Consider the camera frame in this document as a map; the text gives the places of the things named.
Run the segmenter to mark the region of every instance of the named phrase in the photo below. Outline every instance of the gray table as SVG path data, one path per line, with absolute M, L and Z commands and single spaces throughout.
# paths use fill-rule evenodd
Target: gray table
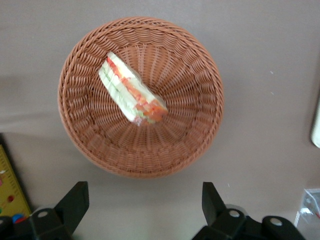
M 90 30 L 151 16 L 190 31 L 224 83 L 225 114 L 206 154 L 187 169 L 136 180 L 91 164 L 60 120 L 63 63 Z M 320 89 L 317 0 L 10 0 L 0 3 L 0 132 L 35 206 L 89 183 L 77 239 L 190 239 L 204 224 L 202 182 L 260 221 L 294 221 L 304 188 L 320 187 L 310 129 Z

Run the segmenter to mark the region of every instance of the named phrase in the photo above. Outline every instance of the round wicker basket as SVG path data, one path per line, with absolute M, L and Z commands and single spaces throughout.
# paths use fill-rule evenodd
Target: round wicker basket
M 129 122 L 98 70 L 109 51 L 135 69 L 167 104 L 156 124 Z M 78 42 L 58 86 L 62 123 L 78 149 L 122 176 L 173 174 L 210 146 L 223 115 L 223 85 L 208 51 L 189 32 L 165 20 L 127 17 L 106 23 Z

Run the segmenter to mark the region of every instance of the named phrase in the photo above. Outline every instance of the screw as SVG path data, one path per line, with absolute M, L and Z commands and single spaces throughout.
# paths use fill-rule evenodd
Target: screw
M 234 218 L 240 217 L 240 213 L 238 213 L 236 210 L 231 210 L 229 214 L 231 217 L 234 217 Z
M 45 217 L 45 216 L 47 216 L 48 215 L 48 212 L 47 211 L 42 211 L 42 212 L 40 212 L 39 214 L 38 214 L 38 218 L 43 218 L 43 217 Z
M 279 219 L 277 219 L 277 218 L 271 218 L 270 219 L 270 222 L 273 224 L 273 225 L 276 225 L 276 226 L 278 226 L 278 227 L 281 227 L 282 226 L 282 221 L 280 221 Z

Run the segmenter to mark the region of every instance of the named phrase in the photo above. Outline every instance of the wrapped sandwich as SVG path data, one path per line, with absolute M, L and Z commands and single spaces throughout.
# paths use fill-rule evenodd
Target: wrapped sandwich
M 108 53 L 98 73 L 111 98 L 130 122 L 138 126 L 154 124 L 168 114 L 165 102 L 113 52 Z

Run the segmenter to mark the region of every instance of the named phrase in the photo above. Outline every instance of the yellow ruler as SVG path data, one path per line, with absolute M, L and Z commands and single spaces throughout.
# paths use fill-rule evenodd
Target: yellow ruler
M 25 195 L 0 144 L 0 216 L 29 217 L 30 214 Z

